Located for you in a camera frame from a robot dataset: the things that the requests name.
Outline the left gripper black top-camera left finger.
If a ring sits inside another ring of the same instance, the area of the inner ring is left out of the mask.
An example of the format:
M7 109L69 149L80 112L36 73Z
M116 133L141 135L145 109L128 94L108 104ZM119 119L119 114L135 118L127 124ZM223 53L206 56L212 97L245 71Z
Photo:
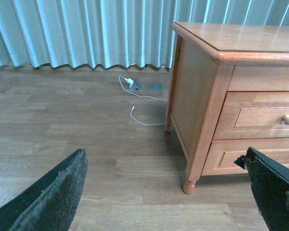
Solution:
M0 207L0 231L67 231L75 217L88 168L78 149Z

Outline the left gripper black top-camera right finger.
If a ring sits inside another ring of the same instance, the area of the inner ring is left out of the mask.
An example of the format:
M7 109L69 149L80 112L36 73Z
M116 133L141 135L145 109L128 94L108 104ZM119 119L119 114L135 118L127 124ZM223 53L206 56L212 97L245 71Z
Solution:
M289 168L253 147L234 163L248 171L255 202L268 229L289 231Z

